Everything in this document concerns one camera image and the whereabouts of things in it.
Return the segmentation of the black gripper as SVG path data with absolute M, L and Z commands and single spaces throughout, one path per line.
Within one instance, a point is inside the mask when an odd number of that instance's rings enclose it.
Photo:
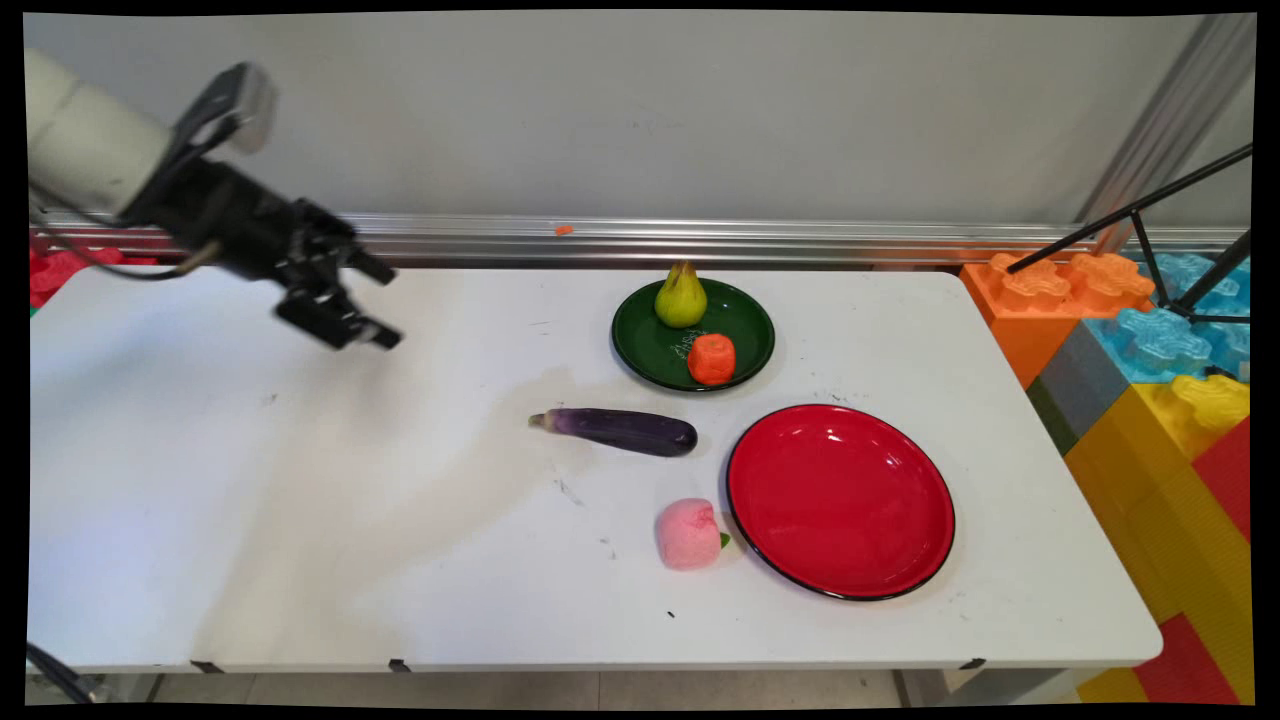
M 156 227 L 189 254 L 216 245 L 214 264 L 284 287 L 275 315 L 330 348 L 392 350 L 403 340 L 361 311 L 340 284 L 330 284 L 342 268 L 380 286 L 397 278 L 348 222 L 307 199 L 285 199 L 224 161 L 163 161 L 122 210 L 120 224 Z

